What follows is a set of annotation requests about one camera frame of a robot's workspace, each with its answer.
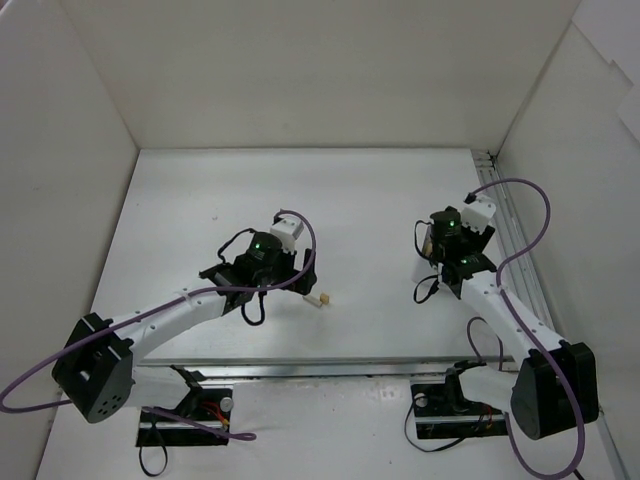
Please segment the beige eraser block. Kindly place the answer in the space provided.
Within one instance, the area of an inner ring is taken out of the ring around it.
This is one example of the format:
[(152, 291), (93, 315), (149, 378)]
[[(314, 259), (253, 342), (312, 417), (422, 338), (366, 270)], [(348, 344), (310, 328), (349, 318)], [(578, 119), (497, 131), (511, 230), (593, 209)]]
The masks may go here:
[(322, 307), (322, 302), (321, 302), (321, 300), (320, 300), (319, 298), (317, 298), (317, 297), (314, 297), (314, 296), (312, 296), (312, 295), (306, 295), (306, 296), (304, 296), (304, 297), (303, 297), (303, 299), (304, 299), (307, 303), (309, 303), (309, 304), (311, 304), (311, 305), (313, 305), (313, 306), (315, 306), (315, 307), (317, 307), (317, 308), (321, 308), (321, 307)]

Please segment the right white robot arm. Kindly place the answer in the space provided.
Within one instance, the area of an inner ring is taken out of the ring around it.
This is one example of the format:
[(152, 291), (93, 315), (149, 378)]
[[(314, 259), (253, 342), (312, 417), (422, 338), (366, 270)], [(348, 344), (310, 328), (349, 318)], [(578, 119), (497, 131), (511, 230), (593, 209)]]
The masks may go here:
[(510, 415), (539, 440), (599, 416), (596, 362), (583, 342), (569, 343), (498, 280), (483, 250), (494, 233), (478, 230), (453, 207), (431, 214), (421, 253), (440, 286), (486, 321), (517, 365), (515, 375), (483, 361), (458, 363), (442, 388), (445, 405), (464, 412), (483, 403)]

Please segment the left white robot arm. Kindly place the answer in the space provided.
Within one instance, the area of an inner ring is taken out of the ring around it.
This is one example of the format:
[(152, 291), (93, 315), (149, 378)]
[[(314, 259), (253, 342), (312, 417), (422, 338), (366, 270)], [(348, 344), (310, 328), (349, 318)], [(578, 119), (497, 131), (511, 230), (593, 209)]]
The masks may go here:
[(129, 406), (191, 418), (204, 399), (202, 376), (175, 365), (144, 368), (141, 361), (197, 325), (234, 311), (244, 314), (248, 303), (262, 302), (270, 290), (310, 294), (317, 281), (313, 250), (305, 250), (302, 269), (295, 267), (303, 229), (294, 218), (279, 217), (268, 231), (252, 233), (245, 253), (200, 272), (167, 303), (132, 318), (86, 315), (67, 341), (67, 354), (56, 361), (53, 379), (91, 424)]

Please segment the white container box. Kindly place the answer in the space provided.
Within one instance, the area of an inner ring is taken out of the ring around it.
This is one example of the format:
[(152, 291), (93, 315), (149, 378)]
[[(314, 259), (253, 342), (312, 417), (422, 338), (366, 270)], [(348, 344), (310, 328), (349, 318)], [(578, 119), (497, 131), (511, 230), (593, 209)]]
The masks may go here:
[(418, 283), (426, 277), (436, 275), (438, 273), (437, 268), (432, 266), (427, 259), (425, 248), (427, 246), (427, 235), (419, 234), (417, 240), (414, 242), (414, 247), (417, 254), (417, 260), (414, 264), (412, 273), (412, 281)]

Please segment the front aluminium rail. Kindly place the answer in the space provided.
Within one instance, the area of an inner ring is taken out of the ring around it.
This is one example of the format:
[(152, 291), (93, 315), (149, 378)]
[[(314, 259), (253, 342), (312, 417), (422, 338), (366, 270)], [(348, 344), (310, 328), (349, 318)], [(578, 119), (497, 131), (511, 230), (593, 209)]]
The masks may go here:
[(209, 381), (303, 380), (328, 378), (441, 376), (454, 364), (475, 356), (362, 357), (326, 359), (205, 360), (195, 358), (146, 359), (146, 368), (181, 367), (199, 372)]

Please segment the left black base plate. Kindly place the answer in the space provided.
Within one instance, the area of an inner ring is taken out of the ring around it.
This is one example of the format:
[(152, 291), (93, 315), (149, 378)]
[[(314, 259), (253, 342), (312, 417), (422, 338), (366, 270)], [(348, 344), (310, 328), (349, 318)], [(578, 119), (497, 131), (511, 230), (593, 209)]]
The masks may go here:
[[(231, 386), (205, 387), (202, 399), (185, 418), (210, 428), (227, 430), (233, 409)], [(227, 446), (229, 440), (164, 417), (141, 412), (136, 447), (212, 447)]]

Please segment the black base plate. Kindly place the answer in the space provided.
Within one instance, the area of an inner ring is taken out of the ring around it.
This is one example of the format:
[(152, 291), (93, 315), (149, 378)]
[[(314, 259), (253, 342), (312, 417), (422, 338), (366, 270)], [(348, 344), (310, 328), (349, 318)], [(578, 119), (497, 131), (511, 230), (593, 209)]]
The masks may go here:
[[(205, 387), (202, 399), (185, 418), (210, 428), (227, 430), (233, 409), (231, 386)], [(227, 446), (229, 440), (164, 417), (141, 412), (136, 447), (212, 447)]]
[(412, 383), (409, 425), (418, 440), (454, 441), (460, 438), (506, 436), (501, 410), (478, 402), (455, 405), (444, 383)]

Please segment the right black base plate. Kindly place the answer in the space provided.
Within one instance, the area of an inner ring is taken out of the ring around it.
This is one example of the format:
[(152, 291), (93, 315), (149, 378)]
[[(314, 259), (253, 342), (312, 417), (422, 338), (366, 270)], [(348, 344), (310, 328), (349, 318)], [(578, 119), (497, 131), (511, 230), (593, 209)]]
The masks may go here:
[(412, 383), (409, 425), (418, 440), (454, 441), (460, 438), (506, 436), (501, 410), (478, 402), (455, 405), (444, 383)]

